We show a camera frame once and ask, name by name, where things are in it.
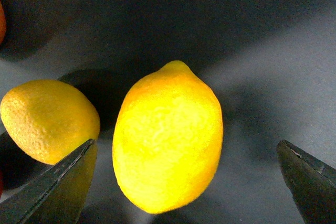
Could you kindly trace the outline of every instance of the table surface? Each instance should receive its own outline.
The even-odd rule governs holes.
[[[8,33],[0,97],[28,80],[60,79],[100,114],[96,170],[80,223],[303,223],[275,147],[286,139],[336,167],[335,0],[1,1]],[[220,100],[223,151],[200,198],[152,216],[117,185],[113,127],[127,90],[174,59]],[[46,169],[6,144],[11,153],[0,152],[13,172],[1,200]]]

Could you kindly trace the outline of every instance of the lemon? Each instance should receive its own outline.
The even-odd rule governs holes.
[[[14,142],[32,158],[53,165],[92,138],[99,116],[75,87],[56,80],[34,80],[11,89],[0,115]]]
[[[127,93],[113,136],[113,167],[126,197],[151,214],[185,206],[210,184],[223,142],[212,90],[181,61]]]

